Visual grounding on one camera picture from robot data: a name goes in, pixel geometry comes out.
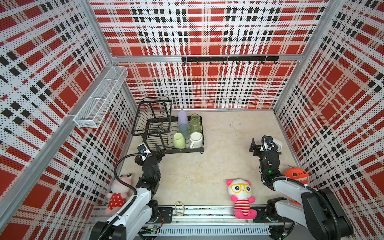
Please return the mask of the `red and white mug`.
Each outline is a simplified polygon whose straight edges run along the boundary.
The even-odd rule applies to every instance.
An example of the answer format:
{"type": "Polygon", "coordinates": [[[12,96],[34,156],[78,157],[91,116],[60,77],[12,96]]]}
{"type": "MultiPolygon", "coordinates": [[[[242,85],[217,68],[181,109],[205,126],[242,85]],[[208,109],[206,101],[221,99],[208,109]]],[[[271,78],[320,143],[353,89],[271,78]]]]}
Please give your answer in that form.
{"type": "Polygon", "coordinates": [[[190,149],[201,148],[203,146],[203,135],[199,132],[190,134],[190,149]]]}

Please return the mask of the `lilac plastic cup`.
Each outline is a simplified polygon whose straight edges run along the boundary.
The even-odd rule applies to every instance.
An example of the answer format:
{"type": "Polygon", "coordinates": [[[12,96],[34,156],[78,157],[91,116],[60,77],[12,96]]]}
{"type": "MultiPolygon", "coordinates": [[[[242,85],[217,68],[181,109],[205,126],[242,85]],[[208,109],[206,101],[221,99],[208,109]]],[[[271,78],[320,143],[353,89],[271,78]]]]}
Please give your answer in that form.
{"type": "Polygon", "coordinates": [[[189,126],[188,116],[184,110],[178,112],[178,125],[180,126],[182,124],[189,126]]]}

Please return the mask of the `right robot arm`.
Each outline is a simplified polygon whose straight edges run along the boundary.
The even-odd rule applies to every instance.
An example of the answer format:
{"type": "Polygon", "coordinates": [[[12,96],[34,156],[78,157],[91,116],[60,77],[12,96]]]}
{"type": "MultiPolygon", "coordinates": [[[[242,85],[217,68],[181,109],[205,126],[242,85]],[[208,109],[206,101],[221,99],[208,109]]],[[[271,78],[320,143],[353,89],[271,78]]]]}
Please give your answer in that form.
{"type": "Polygon", "coordinates": [[[290,175],[280,172],[282,143],[262,136],[261,144],[251,142],[249,151],[259,158],[261,182],[282,197],[267,202],[266,217],[274,222],[285,218],[309,230],[316,240],[340,240],[354,234],[354,228],[335,194],[302,182],[304,170],[290,175]]]}

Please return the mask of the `light green ceramic mug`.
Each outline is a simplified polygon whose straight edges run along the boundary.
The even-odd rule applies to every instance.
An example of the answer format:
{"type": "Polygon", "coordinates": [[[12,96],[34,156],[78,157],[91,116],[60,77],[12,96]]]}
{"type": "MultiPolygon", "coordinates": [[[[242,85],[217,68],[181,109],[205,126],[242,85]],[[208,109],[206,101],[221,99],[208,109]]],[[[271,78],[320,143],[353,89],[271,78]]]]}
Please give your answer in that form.
{"type": "Polygon", "coordinates": [[[185,149],[186,148],[186,139],[182,133],[175,133],[173,137],[174,148],[176,149],[185,149]]]}

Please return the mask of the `teal translucent cup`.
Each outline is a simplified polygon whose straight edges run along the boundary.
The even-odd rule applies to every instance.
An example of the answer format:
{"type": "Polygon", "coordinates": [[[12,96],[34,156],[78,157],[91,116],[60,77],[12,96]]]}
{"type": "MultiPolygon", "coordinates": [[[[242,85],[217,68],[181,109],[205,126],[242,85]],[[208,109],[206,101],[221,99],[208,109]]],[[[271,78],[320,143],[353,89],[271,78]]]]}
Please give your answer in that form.
{"type": "Polygon", "coordinates": [[[179,132],[184,136],[185,140],[189,139],[190,137],[190,130],[187,124],[180,124],[179,125],[179,132]]]}

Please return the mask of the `tall green transparent cup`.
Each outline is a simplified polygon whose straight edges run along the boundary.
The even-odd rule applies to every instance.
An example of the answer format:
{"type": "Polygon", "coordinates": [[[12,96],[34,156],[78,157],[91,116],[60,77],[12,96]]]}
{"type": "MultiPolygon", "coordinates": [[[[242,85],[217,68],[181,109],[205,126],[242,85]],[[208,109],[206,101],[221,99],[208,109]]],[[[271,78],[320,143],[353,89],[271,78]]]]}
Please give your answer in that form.
{"type": "Polygon", "coordinates": [[[199,119],[190,120],[190,134],[202,133],[201,121],[199,119]]]}

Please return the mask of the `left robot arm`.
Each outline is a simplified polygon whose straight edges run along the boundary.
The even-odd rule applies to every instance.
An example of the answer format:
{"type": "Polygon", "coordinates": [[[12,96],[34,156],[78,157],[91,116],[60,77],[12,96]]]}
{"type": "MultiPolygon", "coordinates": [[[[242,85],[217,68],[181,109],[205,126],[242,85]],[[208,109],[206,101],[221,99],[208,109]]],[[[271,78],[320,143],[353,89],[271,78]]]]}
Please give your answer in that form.
{"type": "Polygon", "coordinates": [[[153,200],[156,194],[161,173],[159,163],[164,151],[157,149],[154,153],[139,150],[118,160],[114,168],[115,180],[133,191],[133,195],[112,217],[105,222],[97,222],[90,234],[91,240],[133,240],[147,222],[158,217],[158,202],[153,200]],[[125,159],[135,157],[142,166],[143,175],[135,187],[119,179],[117,168],[125,159]]]}

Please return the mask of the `short green transparent cup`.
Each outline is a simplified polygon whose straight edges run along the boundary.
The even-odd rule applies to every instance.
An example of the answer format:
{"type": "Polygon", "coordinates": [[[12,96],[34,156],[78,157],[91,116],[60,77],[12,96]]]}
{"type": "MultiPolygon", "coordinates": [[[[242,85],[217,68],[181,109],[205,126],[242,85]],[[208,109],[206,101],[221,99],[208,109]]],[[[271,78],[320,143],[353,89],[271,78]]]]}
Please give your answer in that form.
{"type": "Polygon", "coordinates": [[[190,120],[192,121],[192,120],[200,120],[200,116],[198,115],[198,114],[192,114],[191,116],[190,116],[190,120]]]}

